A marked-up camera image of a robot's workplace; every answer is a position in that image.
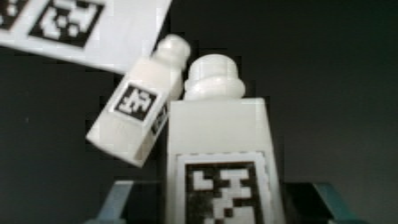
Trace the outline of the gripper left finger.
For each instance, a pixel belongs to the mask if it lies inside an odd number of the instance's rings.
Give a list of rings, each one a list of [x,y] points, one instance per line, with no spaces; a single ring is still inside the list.
[[[87,220],[87,224],[126,224],[123,211],[128,202],[131,187],[131,180],[119,180],[114,182],[98,216]]]

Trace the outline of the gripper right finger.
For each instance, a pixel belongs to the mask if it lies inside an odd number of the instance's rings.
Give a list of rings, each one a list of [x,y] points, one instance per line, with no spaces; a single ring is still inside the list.
[[[357,224],[359,218],[348,208],[343,196],[330,183],[313,183],[314,190],[314,223]]]

